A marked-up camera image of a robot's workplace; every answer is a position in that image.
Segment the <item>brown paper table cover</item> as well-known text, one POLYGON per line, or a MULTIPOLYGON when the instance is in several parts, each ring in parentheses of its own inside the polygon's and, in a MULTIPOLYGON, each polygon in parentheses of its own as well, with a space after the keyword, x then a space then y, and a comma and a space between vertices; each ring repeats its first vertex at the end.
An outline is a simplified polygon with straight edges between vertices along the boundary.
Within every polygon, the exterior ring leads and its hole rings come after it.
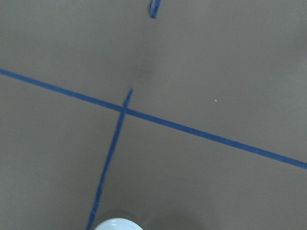
MULTIPOLYGON (((122 106, 307 161, 304 0, 3 0, 0 227, 83 230, 122 106)), ((304 230, 305 169, 125 115, 94 223, 304 230)))

